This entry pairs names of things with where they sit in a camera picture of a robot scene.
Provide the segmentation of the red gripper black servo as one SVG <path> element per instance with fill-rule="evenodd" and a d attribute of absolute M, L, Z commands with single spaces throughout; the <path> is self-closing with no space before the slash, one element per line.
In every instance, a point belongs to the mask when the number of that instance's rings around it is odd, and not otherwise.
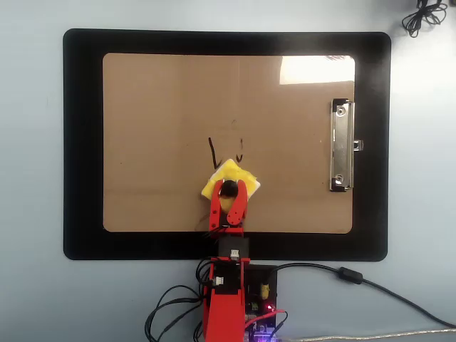
<path fill-rule="evenodd" d="M 244 214 L 247 209 L 247 186 L 243 180 L 229 182 L 228 197 L 233 198 L 234 201 L 227 217 L 221 217 L 219 195 L 223 182 L 224 180 L 218 180 L 215 183 L 211 197 L 209 228 L 212 229 L 212 237 L 226 234 L 242 236 L 244 234 Z"/>

